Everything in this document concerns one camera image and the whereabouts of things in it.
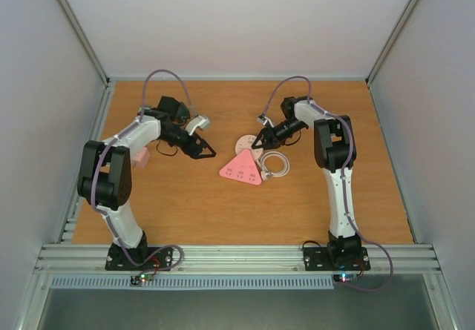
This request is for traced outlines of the pink round socket base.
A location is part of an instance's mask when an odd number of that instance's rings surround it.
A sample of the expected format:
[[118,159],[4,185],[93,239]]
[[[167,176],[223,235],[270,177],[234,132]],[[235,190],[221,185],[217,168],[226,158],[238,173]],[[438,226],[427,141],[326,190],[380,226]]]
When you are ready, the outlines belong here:
[[252,145],[256,141],[257,137],[255,135],[247,134],[240,137],[235,144],[235,153],[238,155],[244,150],[250,150],[252,157],[255,161],[260,159],[263,155],[263,149],[257,148],[253,149]]

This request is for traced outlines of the pink triangular power strip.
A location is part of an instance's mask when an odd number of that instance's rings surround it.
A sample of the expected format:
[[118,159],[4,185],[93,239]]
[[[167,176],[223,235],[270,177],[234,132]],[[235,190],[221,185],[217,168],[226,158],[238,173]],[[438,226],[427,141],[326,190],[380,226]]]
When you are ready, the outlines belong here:
[[219,170],[219,176],[250,185],[261,185],[261,171],[249,149],[243,149]]

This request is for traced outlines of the dark green cube socket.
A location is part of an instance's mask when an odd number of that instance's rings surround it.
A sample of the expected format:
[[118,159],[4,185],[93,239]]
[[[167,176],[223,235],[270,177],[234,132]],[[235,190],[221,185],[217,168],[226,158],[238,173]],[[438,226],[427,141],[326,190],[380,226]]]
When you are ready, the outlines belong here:
[[177,113],[176,113],[176,121],[179,124],[185,124],[191,118],[190,111],[188,107],[185,105],[184,102],[179,102]]

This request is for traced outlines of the pink cube socket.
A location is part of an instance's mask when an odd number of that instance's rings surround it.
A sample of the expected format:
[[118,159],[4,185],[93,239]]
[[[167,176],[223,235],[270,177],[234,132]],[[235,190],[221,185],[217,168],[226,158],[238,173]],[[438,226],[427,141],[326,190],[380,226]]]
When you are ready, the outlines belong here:
[[147,147],[142,148],[137,152],[131,160],[133,168],[145,168],[150,160],[151,154]]

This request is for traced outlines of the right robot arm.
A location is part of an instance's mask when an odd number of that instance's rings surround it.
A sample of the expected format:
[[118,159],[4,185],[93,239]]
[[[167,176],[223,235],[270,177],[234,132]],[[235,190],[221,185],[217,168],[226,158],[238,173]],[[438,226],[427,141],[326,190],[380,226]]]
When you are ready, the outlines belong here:
[[347,266],[361,255],[361,236],[354,217],[352,174],[356,147],[350,118],[335,115],[311,98],[288,97],[281,103],[284,121],[274,124],[262,113],[263,128],[252,144],[253,149],[274,150],[294,133],[313,130],[314,157],[324,172],[330,202],[327,260],[334,269]]

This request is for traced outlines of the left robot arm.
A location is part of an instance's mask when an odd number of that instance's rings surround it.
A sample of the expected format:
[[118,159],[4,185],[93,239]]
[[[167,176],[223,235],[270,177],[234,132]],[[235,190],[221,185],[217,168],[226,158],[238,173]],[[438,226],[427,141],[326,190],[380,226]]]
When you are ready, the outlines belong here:
[[77,180],[77,193],[104,219],[113,244],[132,269],[148,264],[150,252],[129,202],[132,192],[132,157],[150,142],[166,142],[192,159],[206,159],[216,152],[197,130],[208,127],[204,115],[183,119],[185,105],[170,96],[155,108],[142,107],[132,123],[112,137],[85,143]]

